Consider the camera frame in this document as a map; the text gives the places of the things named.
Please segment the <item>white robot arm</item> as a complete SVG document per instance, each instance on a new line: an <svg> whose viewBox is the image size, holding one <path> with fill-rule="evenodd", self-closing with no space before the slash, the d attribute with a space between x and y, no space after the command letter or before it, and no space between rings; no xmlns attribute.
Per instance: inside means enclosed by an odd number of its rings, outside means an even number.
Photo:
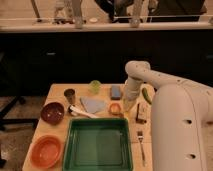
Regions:
<svg viewBox="0 0 213 171"><path fill-rule="evenodd" d="M147 61L129 61L125 71L126 112L144 83L156 89L151 104L153 171L207 171L202 124L213 122L213 87L155 71Z"/></svg>

